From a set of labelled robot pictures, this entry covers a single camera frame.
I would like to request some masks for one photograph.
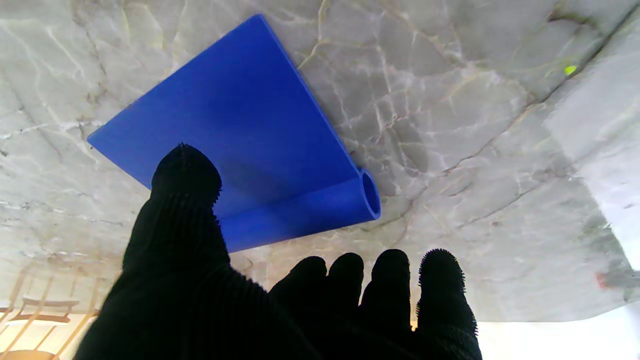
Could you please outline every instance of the tube opening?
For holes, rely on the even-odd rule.
[[[377,218],[380,215],[380,196],[378,195],[376,184],[367,172],[362,173],[362,186],[367,197],[367,203]]]

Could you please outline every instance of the blue plastic sheet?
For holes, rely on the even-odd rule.
[[[214,212],[229,251],[380,217],[372,177],[353,163],[261,15],[88,141],[148,188],[178,143],[202,151],[222,177]]]

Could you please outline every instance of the gray marble countertop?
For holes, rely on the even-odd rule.
[[[91,279],[108,287],[148,190],[86,137],[260,12],[372,172],[383,216],[233,254],[238,269],[268,288],[309,255],[331,263],[357,252],[369,272],[395,247],[417,275],[423,253],[445,247],[480,321],[578,320],[622,306],[638,292],[624,280],[624,230],[608,214],[636,210],[625,196],[603,200],[620,185],[604,174],[640,159],[628,155],[640,154],[636,9],[633,0],[5,0],[0,290],[9,296],[25,268],[38,269],[34,279],[62,274],[61,289],[82,277],[85,302]]]

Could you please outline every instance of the gloved hand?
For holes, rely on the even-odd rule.
[[[358,306],[363,263],[301,261],[270,294],[230,266],[211,206],[220,175],[180,144],[159,164],[122,274],[76,359],[480,359],[456,260],[423,260],[419,326],[409,328],[409,263],[384,252]]]
[[[409,260],[387,250],[376,261],[358,305],[364,263],[339,257],[328,274],[324,260],[300,261],[271,291],[307,338],[330,359],[481,359],[476,320],[464,296],[464,276],[446,250],[428,252],[420,265],[418,327],[410,327]]]

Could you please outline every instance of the green light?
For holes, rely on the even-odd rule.
[[[571,74],[573,74],[574,71],[576,71],[578,69],[577,66],[575,65],[571,65],[571,66],[567,66],[564,68],[564,73],[569,76]]]

